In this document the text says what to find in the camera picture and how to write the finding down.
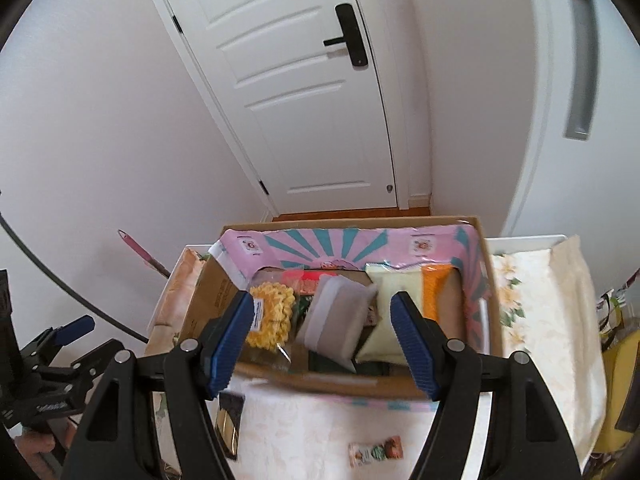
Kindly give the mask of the person's left hand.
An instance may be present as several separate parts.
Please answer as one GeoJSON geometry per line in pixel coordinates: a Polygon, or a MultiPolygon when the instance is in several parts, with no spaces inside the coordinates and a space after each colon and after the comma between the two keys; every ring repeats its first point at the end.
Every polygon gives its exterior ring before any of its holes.
{"type": "Polygon", "coordinates": [[[55,438],[52,434],[40,434],[26,431],[14,438],[14,443],[29,467],[42,480],[55,480],[53,469],[44,460],[43,455],[55,448],[55,438]]]}

